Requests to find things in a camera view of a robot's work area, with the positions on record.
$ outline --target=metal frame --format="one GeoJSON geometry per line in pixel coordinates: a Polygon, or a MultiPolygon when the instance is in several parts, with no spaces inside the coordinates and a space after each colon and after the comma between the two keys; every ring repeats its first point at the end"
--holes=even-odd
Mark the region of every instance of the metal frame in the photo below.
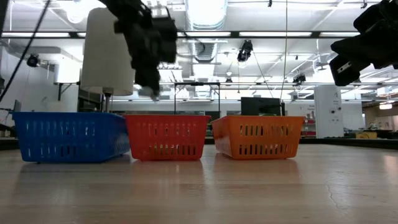
{"type": "Polygon", "coordinates": [[[65,83],[58,83],[58,101],[61,101],[61,96],[62,96],[62,94],[63,94],[65,91],[67,91],[67,90],[69,89],[69,87],[72,86],[72,83],[69,83],[69,84],[67,85],[67,87],[65,87],[64,89],[62,89],[62,86],[63,86],[64,84],[65,84],[65,83]]]}
{"type": "Polygon", "coordinates": [[[174,83],[174,115],[177,114],[177,86],[179,85],[190,85],[190,86],[204,86],[204,85],[216,85],[218,86],[218,113],[220,114],[221,117],[221,83],[219,82],[188,82],[188,83],[174,83]]]}
{"type": "MultiPolygon", "coordinates": [[[[5,39],[29,39],[31,32],[22,31],[6,31],[3,32],[3,37],[5,39]]],[[[221,30],[221,31],[211,31],[214,35],[206,35],[208,32],[203,31],[185,31],[178,33],[179,39],[286,39],[286,31],[280,30],[221,30]]],[[[313,31],[313,30],[288,30],[288,39],[345,39],[347,37],[353,37],[359,35],[356,30],[353,31],[313,31]]],[[[81,32],[38,32],[35,39],[84,39],[86,36],[85,31],[81,32]]]]}

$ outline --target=fluorescent light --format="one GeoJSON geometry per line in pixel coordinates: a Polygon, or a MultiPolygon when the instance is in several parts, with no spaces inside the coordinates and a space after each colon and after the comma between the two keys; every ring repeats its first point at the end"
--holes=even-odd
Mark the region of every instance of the fluorescent light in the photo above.
{"type": "Polygon", "coordinates": [[[185,34],[183,32],[179,32],[178,36],[179,37],[227,37],[231,35],[231,32],[205,32],[205,31],[196,31],[196,32],[185,32],[185,34]]]}
{"type": "Polygon", "coordinates": [[[389,110],[389,109],[392,109],[392,104],[390,104],[390,103],[380,104],[379,108],[380,108],[380,110],[389,110]]]}
{"type": "MultiPolygon", "coordinates": [[[[32,37],[33,32],[4,32],[2,38],[8,37],[32,37]]],[[[69,37],[67,32],[38,32],[35,37],[69,37]]]]}
{"type": "Polygon", "coordinates": [[[359,32],[322,32],[320,37],[354,37],[359,32]]]}
{"type": "Polygon", "coordinates": [[[39,32],[36,37],[69,37],[67,32],[39,32]]]}
{"type": "MultiPolygon", "coordinates": [[[[288,37],[309,37],[311,32],[288,32],[288,37]]],[[[285,37],[286,32],[240,32],[241,37],[285,37]]]]}
{"type": "Polygon", "coordinates": [[[228,40],[182,40],[183,43],[227,44],[228,40]]]}
{"type": "Polygon", "coordinates": [[[77,35],[79,37],[86,37],[86,33],[85,32],[79,32],[79,33],[77,33],[77,35]]]}
{"type": "Polygon", "coordinates": [[[294,52],[289,52],[288,55],[289,55],[289,56],[306,56],[306,57],[311,57],[311,56],[314,56],[315,54],[313,54],[313,53],[294,53],[294,52]]]}
{"type": "Polygon", "coordinates": [[[210,99],[209,100],[195,100],[195,99],[192,99],[192,100],[187,100],[185,102],[211,102],[211,100],[210,99]]]}
{"type": "Polygon", "coordinates": [[[7,37],[32,37],[32,32],[4,32],[2,33],[2,38],[7,37]]]}
{"type": "Polygon", "coordinates": [[[220,83],[221,85],[256,85],[257,83],[220,83]]]}

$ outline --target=wooden table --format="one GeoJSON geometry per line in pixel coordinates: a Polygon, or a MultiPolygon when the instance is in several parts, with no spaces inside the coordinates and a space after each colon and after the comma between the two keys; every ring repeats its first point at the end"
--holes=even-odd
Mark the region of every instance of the wooden table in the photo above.
{"type": "Polygon", "coordinates": [[[300,145],[295,159],[31,164],[0,152],[0,223],[397,223],[398,151],[300,145]]]}

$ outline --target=blue basket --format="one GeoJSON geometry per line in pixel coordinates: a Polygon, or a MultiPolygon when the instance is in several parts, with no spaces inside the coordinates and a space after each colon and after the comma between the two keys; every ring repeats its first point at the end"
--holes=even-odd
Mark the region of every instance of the blue basket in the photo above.
{"type": "Polygon", "coordinates": [[[103,162],[130,149],[126,122],[107,113],[12,114],[26,162],[103,162]]]}

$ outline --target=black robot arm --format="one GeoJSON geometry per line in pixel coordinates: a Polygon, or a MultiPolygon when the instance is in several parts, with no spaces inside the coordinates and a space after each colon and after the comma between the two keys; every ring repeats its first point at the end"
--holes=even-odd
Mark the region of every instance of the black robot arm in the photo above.
{"type": "Polygon", "coordinates": [[[398,69],[398,1],[382,0],[365,10],[355,21],[359,35],[336,41],[331,49],[338,54],[330,68],[338,86],[349,85],[360,71],[393,65],[398,69]]]}
{"type": "Polygon", "coordinates": [[[136,70],[135,83],[149,87],[151,96],[160,93],[160,62],[174,63],[177,54],[177,28],[168,14],[152,18],[151,10],[141,0],[99,0],[114,14],[116,33],[123,33],[136,70]]]}

